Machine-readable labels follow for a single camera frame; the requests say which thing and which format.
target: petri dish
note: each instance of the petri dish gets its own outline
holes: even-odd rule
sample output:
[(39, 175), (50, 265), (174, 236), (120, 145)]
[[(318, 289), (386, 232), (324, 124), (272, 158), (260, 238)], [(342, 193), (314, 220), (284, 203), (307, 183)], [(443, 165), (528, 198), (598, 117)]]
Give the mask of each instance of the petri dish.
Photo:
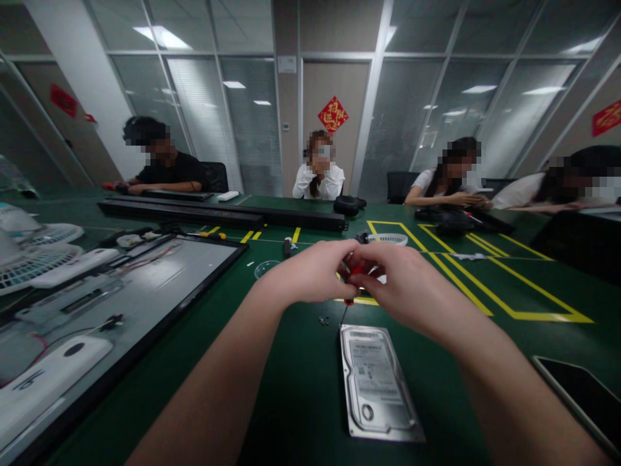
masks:
[(254, 278), (257, 280), (265, 275), (268, 271), (272, 270), (276, 265), (280, 264), (280, 261), (265, 261), (257, 265), (254, 269)]

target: hand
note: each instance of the hand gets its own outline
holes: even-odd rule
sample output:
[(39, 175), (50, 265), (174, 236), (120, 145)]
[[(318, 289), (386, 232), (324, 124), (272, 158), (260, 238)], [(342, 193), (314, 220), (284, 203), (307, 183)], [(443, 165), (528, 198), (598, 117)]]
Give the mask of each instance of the hand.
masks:
[(341, 282), (336, 272), (345, 279), (349, 277), (341, 261), (358, 247), (360, 244), (355, 239), (319, 241), (274, 267), (257, 285), (265, 285), (271, 296), (282, 294), (287, 306), (300, 301), (353, 299), (360, 290)]
[(127, 191), (133, 195), (142, 195), (143, 191), (154, 189), (150, 184), (134, 184), (127, 188)]
[(476, 205), (481, 202), (482, 197), (484, 196), (457, 191), (456, 193), (448, 196), (446, 203), (461, 206)]
[(476, 204), (473, 204), (473, 206), (474, 206), (474, 207), (477, 207), (477, 208), (486, 208), (486, 207), (487, 207), (487, 204), (490, 204), (490, 203), (491, 203), (491, 201), (490, 201), (487, 197), (485, 197), (485, 196), (483, 196), (483, 195), (477, 194), (477, 196), (476, 196), (476, 197), (478, 197), (478, 198), (479, 198), (479, 201), (478, 201)]
[[(370, 275), (352, 275), (349, 283), (369, 291), (397, 322), (428, 338), (450, 340), (449, 332), (463, 332), (464, 318), (485, 317), (415, 249), (374, 242), (358, 247), (347, 261), (350, 270), (364, 271), (378, 263)], [(376, 279), (383, 274), (385, 285)]]

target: office chair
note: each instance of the office chair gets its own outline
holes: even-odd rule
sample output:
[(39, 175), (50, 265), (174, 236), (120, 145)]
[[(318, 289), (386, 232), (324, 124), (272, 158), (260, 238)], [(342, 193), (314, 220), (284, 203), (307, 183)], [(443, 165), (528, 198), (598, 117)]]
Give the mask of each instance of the office chair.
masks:
[(416, 172), (388, 172), (388, 203), (403, 204), (409, 190), (420, 173)]
[(222, 162), (201, 162), (201, 165), (205, 168), (209, 190), (211, 192), (228, 192), (226, 165)]

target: black t-shirt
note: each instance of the black t-shirt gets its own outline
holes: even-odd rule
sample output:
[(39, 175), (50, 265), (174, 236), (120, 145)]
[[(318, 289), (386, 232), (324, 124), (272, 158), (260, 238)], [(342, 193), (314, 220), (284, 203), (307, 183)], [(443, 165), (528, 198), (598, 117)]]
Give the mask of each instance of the black t-shirt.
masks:
[(202, 192), (210, 190), (205, 168), (197, 159), (183, 152), (177, 153), (175, 164), (170, 167), (164, 161), (151, 159), (151, 165), (146, 165), (136, 178), (144, 184), (198, 181)]

